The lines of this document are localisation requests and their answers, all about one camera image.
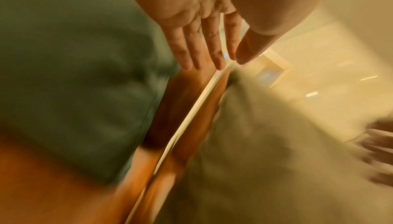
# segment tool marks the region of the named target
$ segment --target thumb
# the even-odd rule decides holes
[[[261,55],[281,35],[261,35],[249,28],[236,50],[236,61],[245,64]]]

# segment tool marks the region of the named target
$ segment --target shiny beige floor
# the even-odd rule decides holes
[[[393,73],[323,8],[273,50],[293,67],[273,90],[347,141],[369,121],[393,112]]]

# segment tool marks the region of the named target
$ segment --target tiled floor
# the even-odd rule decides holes
[[[342,141],[393,111],[393,75],[348,28],[317,9],[287,33],[273,50],[293,70],[274,91]]]

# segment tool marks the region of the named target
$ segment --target hand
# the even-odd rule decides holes
[[[304,20],[320,0],[136,0],[163,29],[179,64],[202,68],[199,27],[218,69],[225,66],[219,41],[220,13],[229,57],[243,64],[263,53]],[[242,16],[250,25],[239,42]]]
[[[377,120],[367,125],[366,129],[371,137],[363,140],[361,145],[371,151],[368,162],[377,161],[393,165],[393,153],[385,150],[385,148],[393,149],[393,137],[378,132],[386,131],[393,134],[393,119],[385,118]],[[373,178],[373,181],[393,187],[393,174],[379,173]]]

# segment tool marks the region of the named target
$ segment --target beige wall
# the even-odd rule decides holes
[[[324,5],[393,65],[393,0],[326,0]]]

